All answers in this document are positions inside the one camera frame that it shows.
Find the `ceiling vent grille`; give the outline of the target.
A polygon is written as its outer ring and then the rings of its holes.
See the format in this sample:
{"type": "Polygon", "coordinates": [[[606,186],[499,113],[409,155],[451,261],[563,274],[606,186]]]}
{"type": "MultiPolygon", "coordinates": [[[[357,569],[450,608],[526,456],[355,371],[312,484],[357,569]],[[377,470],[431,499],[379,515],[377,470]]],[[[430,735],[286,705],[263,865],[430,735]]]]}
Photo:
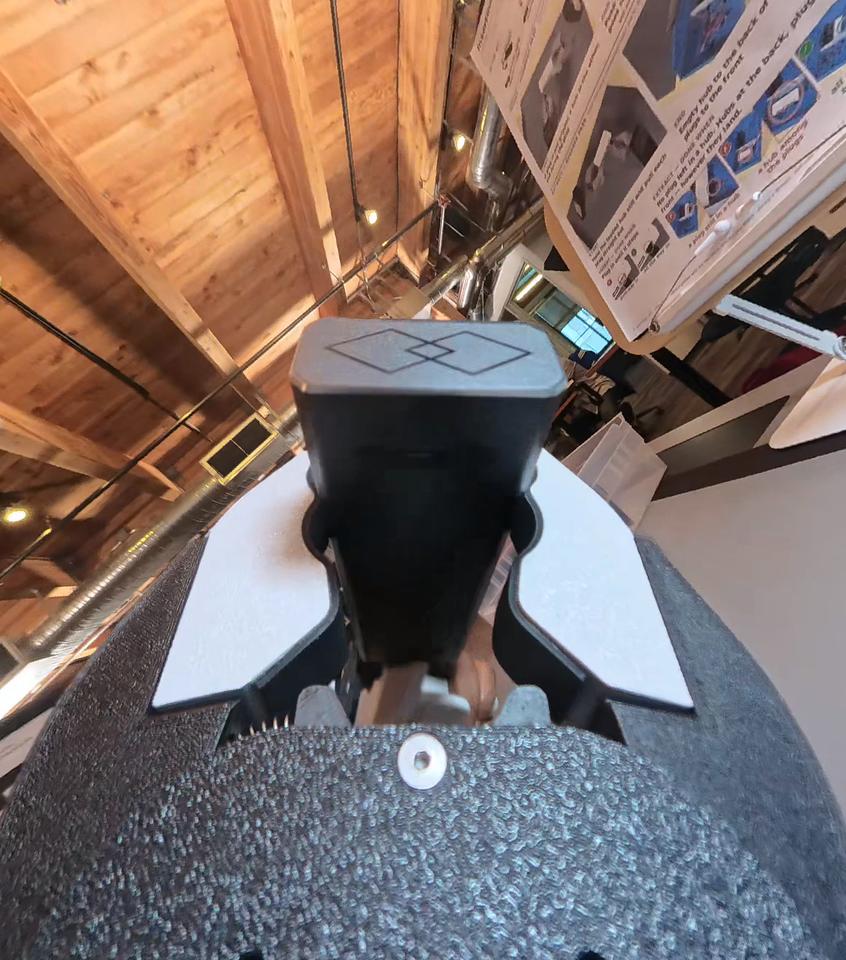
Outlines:
{"type": "Polygon", "coordinates": [[[216,481],[227,484],[279,437],[279,431],[261,414],[253,414],[227,434],[199,462],[207,474],[216,481]]]}

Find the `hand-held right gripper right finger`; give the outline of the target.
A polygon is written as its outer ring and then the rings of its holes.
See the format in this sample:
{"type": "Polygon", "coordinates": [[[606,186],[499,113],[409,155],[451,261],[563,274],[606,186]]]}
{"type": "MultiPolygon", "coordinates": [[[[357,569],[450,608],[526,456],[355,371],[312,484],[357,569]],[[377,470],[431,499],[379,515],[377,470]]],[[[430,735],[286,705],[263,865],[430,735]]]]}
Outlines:
{"type": "Polygon", "coordinates": [[[590,727],[608,703],[694,713],[632,531],[548,452],[510,539],[493,652],[517,687],[542,691],[557,725],[590,727]]]}

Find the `silver ventilation duct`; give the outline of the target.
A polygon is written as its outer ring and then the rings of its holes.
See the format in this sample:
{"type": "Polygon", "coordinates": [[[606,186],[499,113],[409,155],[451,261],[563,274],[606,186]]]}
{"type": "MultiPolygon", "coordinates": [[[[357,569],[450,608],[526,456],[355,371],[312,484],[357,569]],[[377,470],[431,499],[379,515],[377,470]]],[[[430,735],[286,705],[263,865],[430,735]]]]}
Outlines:
{"type": "Polygon", "coordinates": [[[485,238],[471,250],[453,258],[424,287],[432,304],[455,293],[456,311],[471,320],[486,317],[485,310],[479,306],[479,297],[492,272],[502,266],[517,246],[541,228],[544,221],[544,202],[538,199],[508,224],[503,224],[503,215],[516,190],[499,164],[500,139],[505,126],[498,103],[489,88],[484,87],[480,94],[466,184],[487,198],[488,213],[482,228],[485,238]]]}
{"type": "Polygon", "coordinates": [[[237,500],[292,457],[300,437],[297,409],[290,406],[277,420],[275,435],[245,455],[230,478],[209,473],[149,528],[130,538],[37,628],[3,645],[20,666],[74,654],[131,605],[194,538],[205,534],[237,500]]]}

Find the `clear plastic bin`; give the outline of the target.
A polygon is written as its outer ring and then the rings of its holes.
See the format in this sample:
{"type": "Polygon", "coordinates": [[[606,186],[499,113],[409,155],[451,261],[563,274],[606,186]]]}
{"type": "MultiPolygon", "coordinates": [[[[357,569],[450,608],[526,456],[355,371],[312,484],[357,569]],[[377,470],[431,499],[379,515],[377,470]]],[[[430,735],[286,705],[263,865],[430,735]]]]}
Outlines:
{"type": "Polygon", "coordinates": [[[642,521],[667,470],[623,414],[598,429],[561,463],[613,507],[631,530],[642,521]]]}

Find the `black ceiling pipe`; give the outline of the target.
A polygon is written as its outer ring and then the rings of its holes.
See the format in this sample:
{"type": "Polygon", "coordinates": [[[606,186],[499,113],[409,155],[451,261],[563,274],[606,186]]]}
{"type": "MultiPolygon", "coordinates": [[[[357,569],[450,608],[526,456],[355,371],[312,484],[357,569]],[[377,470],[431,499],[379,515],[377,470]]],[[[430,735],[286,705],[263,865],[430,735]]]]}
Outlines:
{"type": "Polygon", "coordinates": [[[64,270],[61,289],[36,285],[33,294],[0,285],[1,399],[36,410],[53,384],[93,377],[99,387],[107,378],[168,414],[209,385],[206,364],[127,280],[83,281],[64,270]]]}

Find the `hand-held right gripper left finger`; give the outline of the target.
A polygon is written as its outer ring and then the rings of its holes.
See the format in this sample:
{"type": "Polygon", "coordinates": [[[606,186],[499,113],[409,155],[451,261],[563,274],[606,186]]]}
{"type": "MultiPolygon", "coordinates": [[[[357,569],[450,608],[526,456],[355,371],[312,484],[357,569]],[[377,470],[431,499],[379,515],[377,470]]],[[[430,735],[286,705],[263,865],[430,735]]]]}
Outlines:
{"type": "Polygon", "coordinates": [[[306,452],[206,536],[151,700],[155,714],[235,704],[245,724],[345,722],[331,684],[348,659],[306,452]]]}

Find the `grey metal usb hub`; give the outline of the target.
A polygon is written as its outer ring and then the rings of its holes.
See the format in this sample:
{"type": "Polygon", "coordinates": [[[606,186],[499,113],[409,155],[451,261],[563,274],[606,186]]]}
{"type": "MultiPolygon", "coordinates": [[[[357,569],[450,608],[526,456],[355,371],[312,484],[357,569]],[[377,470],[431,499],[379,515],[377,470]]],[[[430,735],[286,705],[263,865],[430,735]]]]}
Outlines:
{"type": "Polygon", "coordinates": [[[449,679],[566,390],[520,322],[320,318],[289,381],[360,659],[449,679]]]}

